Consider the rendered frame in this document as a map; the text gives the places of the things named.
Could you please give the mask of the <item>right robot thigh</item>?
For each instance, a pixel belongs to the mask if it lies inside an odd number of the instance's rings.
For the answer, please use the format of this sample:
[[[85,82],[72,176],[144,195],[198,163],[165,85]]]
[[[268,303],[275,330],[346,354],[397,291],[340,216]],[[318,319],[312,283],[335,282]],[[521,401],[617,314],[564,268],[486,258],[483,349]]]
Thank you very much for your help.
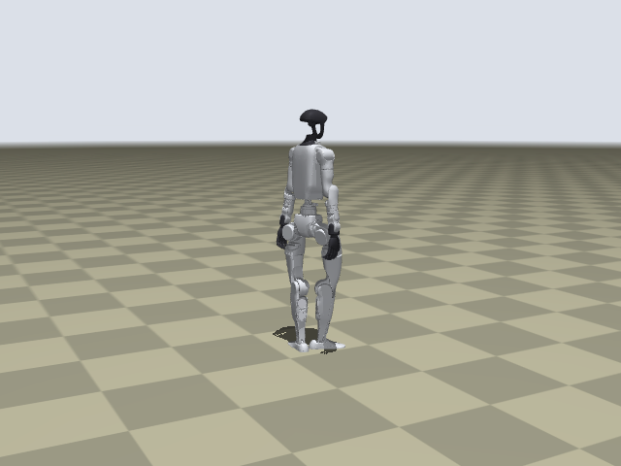
[[[315,237],[316,242],[320,244],[321,246],[323,246],[321,255],[325,256],[329,248],[328,245],[329,245],[329,240],[331,237],[331,235],[328,234],[328,224],[318,222],[317,224],[314,225],[313,232],[314,232],[314,237]],[[340,235],[338,235],[338,238],[340,239]],[[323,283],[329,284],[332,287],[332,293],[334,292],[337,286],[339,277],[340,277],[341,269],[342,269],[341,239],[340,239],[340,247],[341,248],[338,251],[338,255],[334,259],[327,260],[322,257],[323,266],[326,271],[326,279],[320,280],[315,284],[314,291],[316,295],[317,295],[318,287]]]

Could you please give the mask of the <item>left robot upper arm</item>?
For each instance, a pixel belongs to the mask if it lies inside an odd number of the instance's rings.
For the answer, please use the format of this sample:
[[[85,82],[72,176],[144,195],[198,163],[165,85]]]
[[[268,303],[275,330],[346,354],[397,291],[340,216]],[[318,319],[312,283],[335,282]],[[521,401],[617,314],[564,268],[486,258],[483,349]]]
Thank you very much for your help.
[[[293,192],[293,193],[294,193],[294,191],[293,191],[293,186],[292,186],[292,159],[293,159],[293,150],[294,149],[295,148],[291,148],[290,151],[289,151],[289,154],[288,154],[288,156],[289,156],[289,166],[288,166],[288,173],[287,173],[288,179],[287,179],[287,185],[286,185],[287,190],[290,191],[290,192]]]

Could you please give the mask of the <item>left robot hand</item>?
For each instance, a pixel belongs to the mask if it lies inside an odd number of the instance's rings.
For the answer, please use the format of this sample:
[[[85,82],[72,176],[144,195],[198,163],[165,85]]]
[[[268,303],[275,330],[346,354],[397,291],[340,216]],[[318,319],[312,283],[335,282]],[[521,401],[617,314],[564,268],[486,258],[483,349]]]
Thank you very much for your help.
[[[284,250],[285,250],[285,247],[287,246],[287,240],[285,240],[285,239],[283,238],[283,236],[282,236],[282,228],[283,228],[283,226],[284,226],[284,225],[287,225],[288,223],[284,223],[284,220],[285,220],[285,216],[284,216],[284,215],[282,215],[282,216],[280,217],[280,221],[279,221],[280,228],[279,228],[279,230],[278,230],[277,245],[278,245],[278,247],[280,247],[281,249],[284,249]],[[290,222],[289,222],[289,223],[290,223]]]

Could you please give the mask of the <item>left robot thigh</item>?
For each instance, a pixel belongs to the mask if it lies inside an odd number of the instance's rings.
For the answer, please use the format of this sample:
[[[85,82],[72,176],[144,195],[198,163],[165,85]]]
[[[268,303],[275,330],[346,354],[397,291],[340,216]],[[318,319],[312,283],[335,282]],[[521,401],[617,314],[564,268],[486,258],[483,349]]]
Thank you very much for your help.
[[[289,241],[285,247],[285,256],[290,284],[296,281],[299,285],[299,297],[308,295],[309,282],[303,278],[303,257],[305,253],[306,237],[299,236],[294,231],[294,222],[284,225],[282,236]]]

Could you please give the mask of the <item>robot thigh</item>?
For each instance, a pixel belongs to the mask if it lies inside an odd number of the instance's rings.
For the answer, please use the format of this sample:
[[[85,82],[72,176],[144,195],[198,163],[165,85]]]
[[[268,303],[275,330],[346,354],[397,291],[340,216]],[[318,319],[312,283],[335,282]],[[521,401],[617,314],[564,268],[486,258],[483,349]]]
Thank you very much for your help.
[[[329,248],[328,245],[329,245],[329,240],[331,237],[331,235],[328,234],[328,224],[318,222],[317,224],[314,225],[313,232],[314,232],[314,237],[315,237],[316,242],[320,244],[321,246],[323,246],[321,255],[325,256]],[[340,235],[338,235],[338,238],[340,239]],[[329,284],[332,287],[332,293],[334,292],[337,286],[339,277],[340,277],[341,269],[342,269],[341,239],[340,239],[340,247],[341,248],[338,251],[338,255],[334,259],[327,260],[322,257],[323,266],[326,271],[326,279],[320,280],[315,284],[314,291],[316,295],[317,295],[318,287],[323,283]]]
[[[294,222],[284,225],[282,236],[289,241],[285,247],[285,256],[290,284],[296,281],[299,285],[299,297],[308,295],[309,282],[303,278],[303,257],[305,253],[306,237],[299,236],[294,231]]]

